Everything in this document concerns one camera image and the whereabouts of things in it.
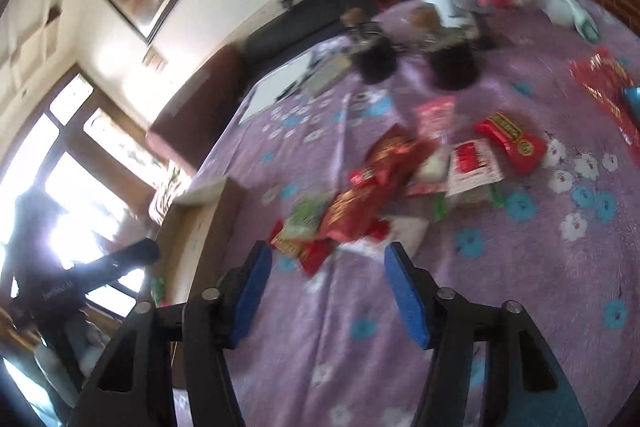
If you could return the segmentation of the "clear green-edged snack packet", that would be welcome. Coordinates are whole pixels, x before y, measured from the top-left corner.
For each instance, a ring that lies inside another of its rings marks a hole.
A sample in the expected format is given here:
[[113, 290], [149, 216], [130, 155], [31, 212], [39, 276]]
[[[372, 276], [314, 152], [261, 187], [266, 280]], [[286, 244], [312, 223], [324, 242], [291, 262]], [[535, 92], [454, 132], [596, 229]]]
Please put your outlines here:
[[435, 221], [442, 221], [457, 208], [485, 204], [501, 207], [502, 180], [497, 157], [486, 139], [456, 144], [450, 155], [445, 192], [435, 197]]

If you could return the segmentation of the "green leaf snack packet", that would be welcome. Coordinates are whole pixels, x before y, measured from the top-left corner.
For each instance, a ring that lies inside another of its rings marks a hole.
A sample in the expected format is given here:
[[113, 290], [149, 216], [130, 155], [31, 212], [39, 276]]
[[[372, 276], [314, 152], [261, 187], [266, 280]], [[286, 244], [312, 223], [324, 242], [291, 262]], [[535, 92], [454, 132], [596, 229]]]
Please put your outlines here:
[[279, 233], [281, 239], [292, 242], [313, 241], [333, 199], [334, 194], [331, 192], [302, 196], [284, 221]]

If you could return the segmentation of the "small red snack packet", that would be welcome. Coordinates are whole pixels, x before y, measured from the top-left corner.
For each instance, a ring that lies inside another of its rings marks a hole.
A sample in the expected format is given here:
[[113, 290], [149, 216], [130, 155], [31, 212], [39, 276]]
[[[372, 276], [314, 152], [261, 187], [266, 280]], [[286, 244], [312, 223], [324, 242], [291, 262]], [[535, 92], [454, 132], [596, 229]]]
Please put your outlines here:
[[521, 174], [531, 173], [547, 153], [544, 140], [503, 112], [493, 113], [474, 124], [474, 130], [503, 150], [510, 164]]

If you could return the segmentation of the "dark red gold-character snack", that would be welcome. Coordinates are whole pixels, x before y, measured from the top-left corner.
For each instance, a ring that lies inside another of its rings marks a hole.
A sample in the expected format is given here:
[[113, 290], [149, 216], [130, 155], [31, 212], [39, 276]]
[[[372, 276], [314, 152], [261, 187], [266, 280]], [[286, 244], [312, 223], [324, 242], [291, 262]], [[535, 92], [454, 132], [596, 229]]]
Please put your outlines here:
[[351, 185], [334, 198], [321, 222], [318, 239], [332, 239], [338, 243], [360, 239], [406, 182], [392, 182], [386, 186]]

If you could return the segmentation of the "pink cartoon snack packet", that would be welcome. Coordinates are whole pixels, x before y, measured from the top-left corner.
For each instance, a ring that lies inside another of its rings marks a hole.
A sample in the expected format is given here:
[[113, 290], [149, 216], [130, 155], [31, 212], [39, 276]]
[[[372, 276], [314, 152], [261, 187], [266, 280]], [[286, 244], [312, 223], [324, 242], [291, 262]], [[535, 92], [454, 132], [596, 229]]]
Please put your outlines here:
[[407, 188], [408, 196], [442, 193], [447, 190], [450, 136], [456, 119], [456, 98], [441, 96], [416, 109], [418, 140], [423, 147], [419, 167]]

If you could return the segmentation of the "white red sachet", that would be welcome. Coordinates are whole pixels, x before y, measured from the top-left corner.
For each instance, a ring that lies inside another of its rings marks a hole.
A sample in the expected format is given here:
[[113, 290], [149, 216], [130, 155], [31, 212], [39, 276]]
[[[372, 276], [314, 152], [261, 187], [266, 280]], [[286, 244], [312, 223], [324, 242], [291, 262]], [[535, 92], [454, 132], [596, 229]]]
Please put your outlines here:
[[342, 251], [383, 261], [385, 248], [399, 242], [412, 259], [418, 251], [428, 228], [428, 221], [421, 217], [383, 216], [378, 218], [365, 236], [355, 242], [340, 245]]

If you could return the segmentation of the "long red black-label snack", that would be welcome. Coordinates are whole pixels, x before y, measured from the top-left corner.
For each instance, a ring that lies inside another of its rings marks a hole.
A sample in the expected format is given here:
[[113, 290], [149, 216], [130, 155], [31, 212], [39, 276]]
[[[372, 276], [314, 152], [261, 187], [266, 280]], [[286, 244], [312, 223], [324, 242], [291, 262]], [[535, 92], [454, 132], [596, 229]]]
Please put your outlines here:
[[321, 269], [323, 262], [328, 259], [337, 247], [331, 239], [315, 239], [314, 241], [300, 241], [286, 239], [283, 236], [284, 222], [278, 220], [269, 234], [268, 244], [280, 253], [294, 259], [307, 277], [314, 277]]

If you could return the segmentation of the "wooden glass door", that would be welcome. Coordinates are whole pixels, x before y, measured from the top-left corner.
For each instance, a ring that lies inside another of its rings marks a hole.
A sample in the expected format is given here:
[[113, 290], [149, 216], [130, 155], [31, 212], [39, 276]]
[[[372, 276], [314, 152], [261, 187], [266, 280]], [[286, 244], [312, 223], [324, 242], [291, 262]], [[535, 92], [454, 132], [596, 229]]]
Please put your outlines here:
[[40, 191], [62, 209], [49, 246], [65, 269], [88, 263], [156, 231], [149, 215], [162, 164], [142, 143], [141, 129], [78, 68], [71, 69], [37, 105], [18, 132], [13, 157], [1, 177], [1, 318], [18, 345], [10, 361], [41, 381], [55, 410], [78, 403], [79, 394], [110, 340], [90, 320], [91, 307], [126, 317], [142, 287], [144, 268], [86, 295], [87, 349], [60, 357], [35, 329], [19, 331], [9, 314], [18, 294], [6, 246], [14, 228], [14, 206], [26, 191]]

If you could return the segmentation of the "cardboard box tray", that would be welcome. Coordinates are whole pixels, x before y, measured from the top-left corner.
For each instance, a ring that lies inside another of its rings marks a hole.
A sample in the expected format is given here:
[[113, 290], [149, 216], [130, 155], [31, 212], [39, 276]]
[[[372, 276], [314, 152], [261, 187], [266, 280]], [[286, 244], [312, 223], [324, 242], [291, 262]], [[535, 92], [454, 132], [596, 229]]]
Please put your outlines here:
[[244, 188], [222, 176], [172, 202], [156, 238], [160, 259], [149, 271], [157, 305], [184, 303], [217, 284], [243, 197]]

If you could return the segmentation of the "purple floral tablecloth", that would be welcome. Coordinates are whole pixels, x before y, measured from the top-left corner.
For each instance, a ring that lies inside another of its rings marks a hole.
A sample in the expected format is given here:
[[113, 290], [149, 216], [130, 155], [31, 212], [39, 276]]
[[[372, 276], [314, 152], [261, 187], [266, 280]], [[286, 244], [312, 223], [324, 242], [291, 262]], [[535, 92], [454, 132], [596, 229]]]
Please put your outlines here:
[[[437, 219], [429, 198], [398, 194], [392, 217], [424, 221], [414, 261], [473, 303], [518, 300], [570, 380], [588, 424], [604, 426], [639, 379], [639, 167], [612, 118], [570, 75], [594, 47], [538, 9], [491, 15], [496, 46], [456, 95], [452, 139], [503, 112], [549, 145], [527, 176], [500, 158], [501, 206]], [[339, 192], [394, 124], [438, 97], [423, 57], [401, 57], [376, 86], [347, 75], [314, 100], [234, 117], [194, 176], [230, 176], [243, 202], [222, 266], [240, 265], [303, 196]], [[250, 426], [407, 426], [431, 355], [401, 323], [378, 258], [334, 251], [314, 277], [275, 254], [257, 317], [226, 355]]]

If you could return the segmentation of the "white paper notebook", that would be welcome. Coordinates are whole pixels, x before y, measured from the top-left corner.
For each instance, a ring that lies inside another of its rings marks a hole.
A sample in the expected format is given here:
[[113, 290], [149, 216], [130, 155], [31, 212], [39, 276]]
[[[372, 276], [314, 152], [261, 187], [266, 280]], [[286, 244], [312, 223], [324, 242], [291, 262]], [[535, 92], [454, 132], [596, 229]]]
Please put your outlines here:
[[260, 78], [243, 101], [239, 123], [243, 124], [276, 103], [277, 98], [307, 72], [313, 56], [312, 51], [299, 54]]

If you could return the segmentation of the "black smartphone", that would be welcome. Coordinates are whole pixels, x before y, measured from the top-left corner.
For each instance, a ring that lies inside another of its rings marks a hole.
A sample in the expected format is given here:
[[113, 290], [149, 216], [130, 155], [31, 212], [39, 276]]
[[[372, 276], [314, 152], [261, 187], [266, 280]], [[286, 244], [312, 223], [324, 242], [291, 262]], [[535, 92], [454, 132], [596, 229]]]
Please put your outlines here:
[[640, 119], [640, 88], [626, 87], [622, 89], [622, 98], [630, 115]]

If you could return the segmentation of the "red gold foil envelope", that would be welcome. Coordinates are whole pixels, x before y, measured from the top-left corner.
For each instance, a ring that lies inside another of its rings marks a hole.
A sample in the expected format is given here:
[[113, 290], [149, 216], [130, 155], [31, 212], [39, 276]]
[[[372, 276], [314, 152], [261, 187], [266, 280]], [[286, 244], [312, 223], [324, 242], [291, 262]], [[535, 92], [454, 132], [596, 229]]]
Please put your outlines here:
[[598, 46], [586, 58], [570, 62], [570, 75], [613, 119], [634, 160], [639, 162], [639, 121], [629, 114], [622, 98], [623, 88], [639, 87], [639, 83], [604, 46]]

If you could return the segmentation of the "near black jar with cork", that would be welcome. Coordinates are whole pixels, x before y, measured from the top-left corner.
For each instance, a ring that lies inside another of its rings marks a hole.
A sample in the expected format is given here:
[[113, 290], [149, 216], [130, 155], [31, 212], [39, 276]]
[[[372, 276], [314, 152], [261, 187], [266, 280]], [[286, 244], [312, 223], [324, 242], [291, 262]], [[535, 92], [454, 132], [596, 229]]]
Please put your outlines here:
[[409, 12], [416, 31], [416, 48], [434, 72], [434, 86], [459, 91], [472, 86], [480, 75], [474, 57], [474, 42], [480, 36], [475, 24], [445, 26], [433, 3], [421, 3]]

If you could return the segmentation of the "black jar with cork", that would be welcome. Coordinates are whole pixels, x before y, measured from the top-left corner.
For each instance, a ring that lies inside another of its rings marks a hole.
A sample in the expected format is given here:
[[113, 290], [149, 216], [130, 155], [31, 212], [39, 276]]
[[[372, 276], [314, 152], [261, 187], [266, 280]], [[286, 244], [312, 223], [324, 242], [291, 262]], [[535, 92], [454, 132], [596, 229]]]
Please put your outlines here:
[[472, 86], [480, 75], [474, 57], [474, 42], [480, 36], [475, 24], [445, 26], [433, 3], [421, 3], [409, 12], [416, 31], [416, 48], [434, 72], [434, 86], [459, 91]]
[[365, 84], [378, 84], [397, 69], [397, 52], [381, 25], [360, 8], [346, 10], [341, 16], [352, 44], [349, 54]]

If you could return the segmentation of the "brown booklet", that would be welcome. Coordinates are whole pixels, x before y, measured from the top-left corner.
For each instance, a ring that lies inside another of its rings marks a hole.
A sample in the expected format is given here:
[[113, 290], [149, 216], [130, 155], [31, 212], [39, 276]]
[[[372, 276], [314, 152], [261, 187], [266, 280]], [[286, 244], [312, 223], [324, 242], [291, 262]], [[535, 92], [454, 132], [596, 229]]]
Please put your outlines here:
[[335, 55], [320, 65], [302, 84], [303, 94], [317, 98], [333, 88], [334, 84], [349, 71], [352, 60], [346, 54]]

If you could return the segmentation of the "far black jar with cork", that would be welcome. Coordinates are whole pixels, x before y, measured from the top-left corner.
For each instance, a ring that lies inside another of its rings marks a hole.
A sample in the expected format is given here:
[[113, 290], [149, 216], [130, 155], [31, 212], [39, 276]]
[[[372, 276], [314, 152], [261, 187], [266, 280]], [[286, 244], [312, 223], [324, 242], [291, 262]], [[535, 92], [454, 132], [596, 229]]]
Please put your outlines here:
[[346, 10], [341, 16], [352, 44], [349, 54], [365, 84], [378, 84], [397, 69], [397, 52], [381, 25], [360, 8]]

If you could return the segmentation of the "white cloth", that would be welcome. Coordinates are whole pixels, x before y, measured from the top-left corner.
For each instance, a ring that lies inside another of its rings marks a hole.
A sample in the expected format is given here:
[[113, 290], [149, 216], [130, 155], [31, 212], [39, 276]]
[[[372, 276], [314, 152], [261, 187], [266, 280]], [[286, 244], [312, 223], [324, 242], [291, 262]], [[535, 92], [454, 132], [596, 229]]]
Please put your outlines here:
[[576, 0], [514, 0], [514, 4], [522, 8], [536, 6], [547, 15], [552, 25], [574, 28], [587, 42], [600, 41], [596, 22]]

